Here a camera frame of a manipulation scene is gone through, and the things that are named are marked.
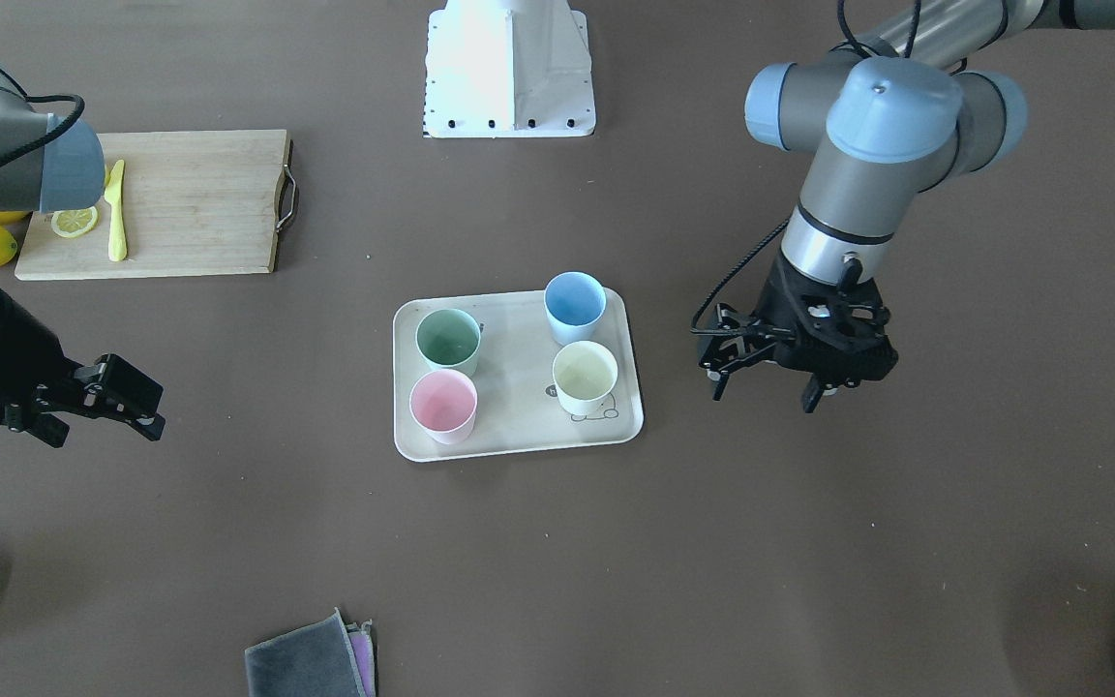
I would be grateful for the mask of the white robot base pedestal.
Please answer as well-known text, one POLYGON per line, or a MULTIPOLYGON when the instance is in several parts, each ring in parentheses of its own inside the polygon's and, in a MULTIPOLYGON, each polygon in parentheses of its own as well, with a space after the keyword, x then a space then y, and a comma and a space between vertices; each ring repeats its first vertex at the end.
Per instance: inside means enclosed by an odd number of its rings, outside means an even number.
POLYGON ((566 1, 448 1, 428 16, 421 136, 597 130, 586 14, 566 1))

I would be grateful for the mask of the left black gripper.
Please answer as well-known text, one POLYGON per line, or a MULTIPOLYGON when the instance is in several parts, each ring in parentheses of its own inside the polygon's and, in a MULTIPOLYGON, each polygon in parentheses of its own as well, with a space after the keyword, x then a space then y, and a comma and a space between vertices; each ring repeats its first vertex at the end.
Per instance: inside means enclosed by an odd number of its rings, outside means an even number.
POLYGON ((774 364, 809 375, 801 407, 811 414, 825 393, 879 383, 898 361, 886 330, 892 314, 859 258, 845 256, 825 284, 777 256, 752 312, 712 301, 702 309, 712 317, 695 314, 694 335, 712 401, 721 401, 734 372, 774 364))

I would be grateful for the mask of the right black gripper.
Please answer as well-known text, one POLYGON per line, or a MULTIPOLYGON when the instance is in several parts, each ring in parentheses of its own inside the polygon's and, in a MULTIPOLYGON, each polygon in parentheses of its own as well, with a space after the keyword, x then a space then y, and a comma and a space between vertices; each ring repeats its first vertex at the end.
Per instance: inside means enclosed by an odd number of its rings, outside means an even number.
POLYGON ((61 447, 70 427, 57 415, 71 413, 159 441, 161 396, 159 384, 119 354, 101 354, 93 365, 70 360, 52 331, 0 292, 0 428, 61 447))

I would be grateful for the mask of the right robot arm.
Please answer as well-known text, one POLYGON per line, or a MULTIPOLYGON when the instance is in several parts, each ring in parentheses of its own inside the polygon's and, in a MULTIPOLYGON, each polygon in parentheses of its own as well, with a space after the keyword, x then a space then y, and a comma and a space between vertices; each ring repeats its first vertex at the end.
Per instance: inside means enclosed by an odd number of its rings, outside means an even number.
MULTIPOLYGON (((112 256, 127 252, 122 222, 122 164, 105 166, 98 134, 83 119, 78 94, 32 94, 0 62, 0 215, 96 216, 105 202, 112 256)), ((0 265, 16 256, 0 226, 0 265)), ((68 436, 64 415, 128 425, 159 441, 163 389, 118 354, 89 365, 68 358, 52 331, 0 289, 0 429, 30 434, 50 447, 68 436)))

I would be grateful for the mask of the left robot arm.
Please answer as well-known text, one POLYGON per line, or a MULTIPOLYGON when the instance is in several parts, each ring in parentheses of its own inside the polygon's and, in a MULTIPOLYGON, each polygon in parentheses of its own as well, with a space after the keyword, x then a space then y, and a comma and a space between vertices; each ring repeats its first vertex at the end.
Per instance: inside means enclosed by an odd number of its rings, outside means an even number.
POLYGON ((898 354, 876 283, 917 194, 990 167, 1028 123, 1014 79, 966 70, 988 45, 1031 28, 1115 30, 1115 1, 915 1, 814 65, 778 62, 749 84, 744 123, 762 144, 813 155, 780 250, 752 312, 708 296, 694 314, 699 365, 720 400, 758 364, 807 374, 805 413, 827 394, 879 383, 898 354))

